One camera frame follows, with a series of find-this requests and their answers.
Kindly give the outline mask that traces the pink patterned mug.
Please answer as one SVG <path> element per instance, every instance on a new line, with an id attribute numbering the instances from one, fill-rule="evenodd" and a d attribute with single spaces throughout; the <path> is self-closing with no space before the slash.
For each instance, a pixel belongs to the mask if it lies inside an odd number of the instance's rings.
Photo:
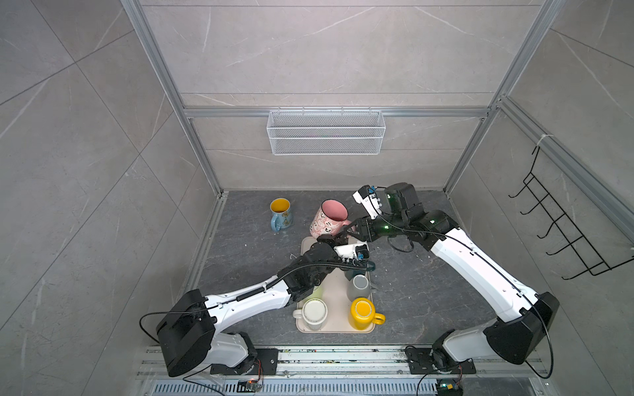
<path id="1" fill-rule="evenodd" d="M 318 209 L 310 225 L 310 234 L 316 239 L 324 234 L 335 235 L 349 224 L 346 206 L 340 201 L 328 199 Z"/>

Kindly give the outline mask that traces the blue mug yellow inside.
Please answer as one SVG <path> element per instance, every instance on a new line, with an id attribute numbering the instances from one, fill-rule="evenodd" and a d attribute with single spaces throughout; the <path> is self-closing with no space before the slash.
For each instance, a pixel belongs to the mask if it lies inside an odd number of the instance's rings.
<path id="1" fill-rule="evenodd" d="M 272 219 L 270 222 L 272 231 L 278 233 L 292 226 L 293 216 L 291 203 L 286 198 L 277 198 L 270 204 Z"/>

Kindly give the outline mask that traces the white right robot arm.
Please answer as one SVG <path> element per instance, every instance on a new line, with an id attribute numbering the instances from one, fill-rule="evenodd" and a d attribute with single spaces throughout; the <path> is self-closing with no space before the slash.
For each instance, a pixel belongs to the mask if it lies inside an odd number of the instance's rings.
<path id="1" fill-rule="evenodd" d="M 538 294 L 512 277 L 451 216 L 441 210 L 426 211 L 409 183 L 396 183 L 384 193 L 388 211 L 381 209 L 374 186 L 362 186 L 353 193 L 355 202 L 368 214 L 345 227 L 345 234 L 366 243 L 406 236 L 452 267 L 495 311 L 489 322 L 444 333 L 430 353 L 435 368 L 448 371 L 462 361 L 487 356 L 514 365 L 526 363 L 538 344 L 550 338 L 549 328 L 560 307 L 558 299 L 549 292 Z"/>

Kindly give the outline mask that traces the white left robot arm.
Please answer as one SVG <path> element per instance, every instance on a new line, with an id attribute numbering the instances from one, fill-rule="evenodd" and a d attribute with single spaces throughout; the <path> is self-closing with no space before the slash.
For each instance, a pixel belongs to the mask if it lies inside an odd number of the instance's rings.
<path id="1" fill-rule="evenodd" d="M 256 351 L 245 333 L 224 330 L 258 314 L 280 310 L 312 295 L 334 269 L 361 267 L 357 244 L 326 235 L 276 275 L 256 285 L 220 295 L 190 290 L 156 327 L 168 375 L 187 374 L 204 361 L 243 373 Z"/>

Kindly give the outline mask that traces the dark green mug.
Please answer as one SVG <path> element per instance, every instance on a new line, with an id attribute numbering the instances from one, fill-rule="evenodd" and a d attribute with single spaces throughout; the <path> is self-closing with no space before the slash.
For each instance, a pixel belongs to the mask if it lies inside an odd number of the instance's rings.
<path id="1" fill-rule="evenodd" d="M 364 277 L 367 272 L 374 272 L 375 269 L 376 264 L 374 262 L 367 262 L 361 265 L 361 267 L 355 267 L 354 269 L 345 270 L 344 275 L 348 281 L 351 281 L 354 277 L 358 275 L 362 275 Z"/>

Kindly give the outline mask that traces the grey mug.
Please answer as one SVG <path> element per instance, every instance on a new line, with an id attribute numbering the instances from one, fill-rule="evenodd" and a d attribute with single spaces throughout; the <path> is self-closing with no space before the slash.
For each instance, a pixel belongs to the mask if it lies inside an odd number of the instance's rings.
<path id="1" fill-rule="evenodd" d="M 366 275 L 356 275 L 349 282 L 346 295 L 350 302 L 364 298 L 373 301 L 371 282 Z"/>

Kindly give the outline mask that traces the light green mug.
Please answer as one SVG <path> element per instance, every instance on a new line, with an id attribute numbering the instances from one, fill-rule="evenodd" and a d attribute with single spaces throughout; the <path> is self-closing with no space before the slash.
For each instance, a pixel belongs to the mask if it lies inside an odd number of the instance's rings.
<path id="1" fill-rule="evenodd" d="M 313 290 L 312 294 L 309 296 L 309 299 L 321 299 L 322 296 L 324 294 L 324 286 L 323 285 L 319 285 L 317 287 L 315 287 L 315 289 Z"/>

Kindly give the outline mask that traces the white mug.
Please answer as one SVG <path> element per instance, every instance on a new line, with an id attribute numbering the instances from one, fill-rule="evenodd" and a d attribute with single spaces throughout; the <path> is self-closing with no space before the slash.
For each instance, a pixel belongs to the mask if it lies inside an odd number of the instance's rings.
<path id="1" fill-rule="evenodd" d="M 301 309 L 294 310 L 292 317 L 299 320 L 302 328 L 310 331 L 321 330 L 328 318 L 328 307 L 321 299 L 310 299 Z"/>

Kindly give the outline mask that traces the beige tray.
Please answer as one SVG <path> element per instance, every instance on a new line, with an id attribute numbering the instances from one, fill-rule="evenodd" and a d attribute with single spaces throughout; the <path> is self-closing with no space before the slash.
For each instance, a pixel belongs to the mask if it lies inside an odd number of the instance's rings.
<path id="1" fill-rule="evenodd" d="M 328 318 L 318 331 L 310 331 L 302 328 L 299 320 L 296 320 L 297 329 L 301 333 L 337 333 L 337 334 L 355 334 L 355 333 L 371 333 L 374 328 L 360 332 L 353 329 L 349 322 L 349 310 L 351 303 L 346 295 L 349 280 L 346 279 L 344 271 L 339 268 L 334 269 L 325 277 L 320 285 L 324 286 L 324 294 L 321 298 L 328 307 Z M 309 300 L 309 296 L 297 304 L 297 310 L 301 309 L 305 302 Z"/>

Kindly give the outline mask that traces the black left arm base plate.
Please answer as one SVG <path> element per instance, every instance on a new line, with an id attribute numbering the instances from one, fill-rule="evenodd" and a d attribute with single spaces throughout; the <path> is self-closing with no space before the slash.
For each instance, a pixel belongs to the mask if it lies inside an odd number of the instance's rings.
<path id="1" fill-rule="evenodd" d="M 222 376 L 274 376 L 277 373 L 279 350 L 277 348 L 258 348 L 256 353 L 249 353 L 247 358 L 236 367 L 229 368 L 214 364 L 210 368 L 211 375 Z"/>

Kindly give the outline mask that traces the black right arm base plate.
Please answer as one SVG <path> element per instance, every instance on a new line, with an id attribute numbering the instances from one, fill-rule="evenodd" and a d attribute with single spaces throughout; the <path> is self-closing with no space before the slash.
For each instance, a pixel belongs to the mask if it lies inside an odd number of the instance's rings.
<path id="1" fill-rule="evenodd" d="M 472 360 L 454 361 L 445 352 L 431 347 L 406 346 L 404 348 L 409 371 L 413 375 L 474 375 Z"/>

